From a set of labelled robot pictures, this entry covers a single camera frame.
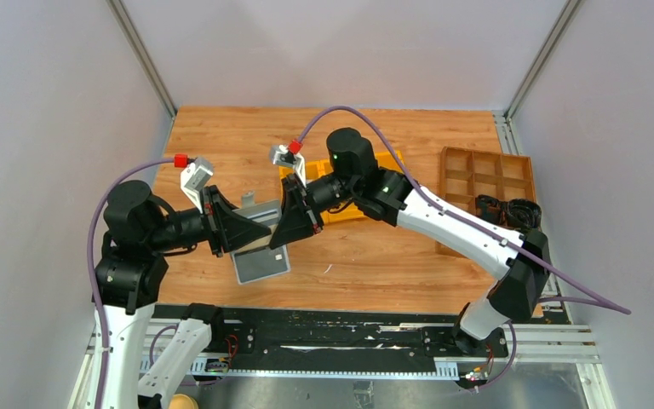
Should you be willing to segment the gold credit card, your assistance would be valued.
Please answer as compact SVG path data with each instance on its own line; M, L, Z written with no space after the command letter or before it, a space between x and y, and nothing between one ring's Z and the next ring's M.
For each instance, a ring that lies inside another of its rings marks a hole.
M263 248L263 247L268 247L269 243L270 243L270 241L272 239L274 230L276 229L276 226L272 225L269 228L270 228L270 233L267 236L259 238L259 239L255 240L255 241L245 245L245 246L242 246L242 247L236 249L236 252L237 253L246 252L246 251L252 251L252 250L255 250L255 249L260 249L260 248Z

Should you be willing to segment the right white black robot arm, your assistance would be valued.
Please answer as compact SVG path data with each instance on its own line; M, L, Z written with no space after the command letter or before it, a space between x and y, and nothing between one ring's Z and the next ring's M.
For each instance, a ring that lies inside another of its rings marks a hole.
M548 280L548 238L537 228L503 228L439 199L407 175L378 165L371 142L353 128L326 139L332 171L308 184L282 180L281 218L269 245L320 233L322 213L352 202L367 217L423 234L476 262L495 284L469 303L452 332L457 352L474 355L509 321L529 320Z

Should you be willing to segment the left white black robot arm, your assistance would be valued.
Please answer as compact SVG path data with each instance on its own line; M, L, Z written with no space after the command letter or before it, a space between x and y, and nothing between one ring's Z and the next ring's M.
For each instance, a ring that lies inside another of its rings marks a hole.
M185 255L202 242L223 256L258 239L270 228L239 215L217 187L203 190L201 209L176 211L143 181L117 184L106 196L108 229L95 266L99 370L92 377L88 408L166 408L186 371L203 352L238 352L227 333L222 308L192 303L182 313L166 349L140 375L142 349L167 256Z

